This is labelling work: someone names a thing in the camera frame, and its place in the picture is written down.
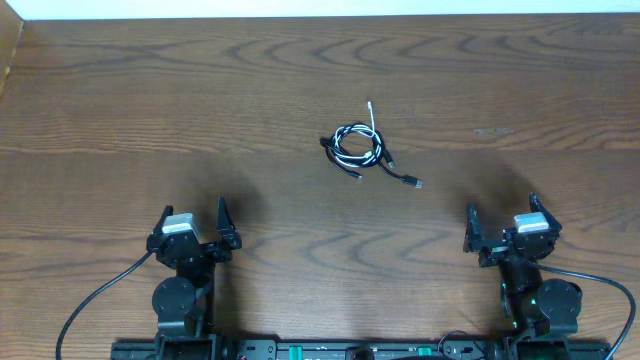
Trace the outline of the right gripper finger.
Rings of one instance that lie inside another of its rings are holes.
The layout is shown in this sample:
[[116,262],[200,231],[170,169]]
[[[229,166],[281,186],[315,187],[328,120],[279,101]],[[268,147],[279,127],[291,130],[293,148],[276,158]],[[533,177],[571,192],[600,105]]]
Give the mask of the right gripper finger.
[[478,252],[484,245],[484,236],[481,230],[478,211],[473,204],[468,204],[466,208],[466,232],[464,238],[463,251]]
[[543,206],[539,197],[531,192],[528,196],[529,207],[532,212],[541,213],[547,223],[549,224],[549,228],[553,232],[560,232],[562,230],[561,223]]

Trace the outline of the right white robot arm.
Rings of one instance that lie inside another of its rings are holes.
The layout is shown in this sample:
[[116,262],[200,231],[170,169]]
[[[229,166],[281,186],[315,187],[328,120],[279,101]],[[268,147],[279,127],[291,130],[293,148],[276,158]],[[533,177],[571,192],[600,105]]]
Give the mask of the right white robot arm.
[[477,253],[482,268],[499,268],[503,311],[514,323],[513,334],[487,345],[488,359],[571,357],[568,337],[578,330],[582,290],[566,280],[542,278],[538,262],[555,249],[562,225],[534,193],[529,206],[496,240],[483,235],[477,208],[466,208],[463,251]]

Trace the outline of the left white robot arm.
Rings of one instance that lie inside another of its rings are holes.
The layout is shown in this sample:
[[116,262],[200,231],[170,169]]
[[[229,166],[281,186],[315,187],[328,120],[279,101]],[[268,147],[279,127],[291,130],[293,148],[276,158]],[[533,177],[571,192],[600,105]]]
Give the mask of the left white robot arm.
[[153,359],[223,359],[225,340],[213,332],[215,267],[232,260],[242,248],[224,198],[217,202],[216,232],[220,239],[200,241],[194,215],[176,214],[168,205],[146,240],[156,260],[175,271],[154,290],[157,315]]

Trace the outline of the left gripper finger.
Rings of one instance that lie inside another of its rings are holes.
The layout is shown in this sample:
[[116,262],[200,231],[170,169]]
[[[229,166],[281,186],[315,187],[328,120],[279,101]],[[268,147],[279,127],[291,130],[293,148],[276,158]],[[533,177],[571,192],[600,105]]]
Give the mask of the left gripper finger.
[[167,217],[172,216],[174,212],[174,208],[172,205],[166,205],[161,216],[160,219],[158,220],[158,222],[156,223],[156,225],[154,226],[153,230],[152,230],[152,234],[153,235],[159,235],[163,233],[162,227],[164,225],[164,222],[166,220]]
[[241,235],[229,215],[224,197],[220,197],[218,199],[216,232],[232,250],[239,250],[242,248]]

